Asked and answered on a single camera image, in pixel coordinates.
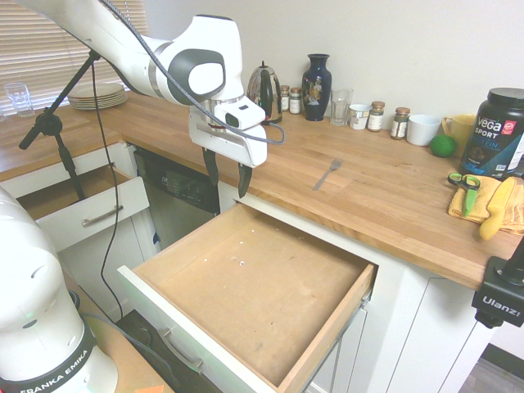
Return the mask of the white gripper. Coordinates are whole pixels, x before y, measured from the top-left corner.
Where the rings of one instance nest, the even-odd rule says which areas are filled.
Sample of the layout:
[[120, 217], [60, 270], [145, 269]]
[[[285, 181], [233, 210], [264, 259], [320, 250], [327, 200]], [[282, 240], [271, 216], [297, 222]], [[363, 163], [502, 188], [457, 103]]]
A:
[[250, 186], [253, 169], [262, 165], [268, 156], [266, 142], [260, 142], [238, 135], [226, 128], [212, 127], [200, 111], [189, 112], [189, 135], [191, 140], [203, 147], [202, 154], [213, 186], [219, 182], [216, 154], [238, 162], [238, 196], [243, 198]]

